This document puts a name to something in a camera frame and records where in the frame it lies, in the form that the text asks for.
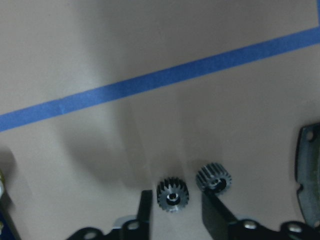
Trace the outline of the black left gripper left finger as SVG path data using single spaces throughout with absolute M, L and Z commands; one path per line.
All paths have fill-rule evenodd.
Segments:
M 153 206 L 153 191 L 143 190 L 140 196 L 140 202 L 136 220 L 139 222 L 137 229 L 138 240 L 149 240 L 150 239 L 150 223 L 151 213 Z

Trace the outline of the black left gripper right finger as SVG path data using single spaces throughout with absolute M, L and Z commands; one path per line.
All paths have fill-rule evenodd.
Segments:
M 202 222 L 213 240 L 233 239 L 231 230 L 239 220 L 212 189 L 202 192 L 201 215 Z

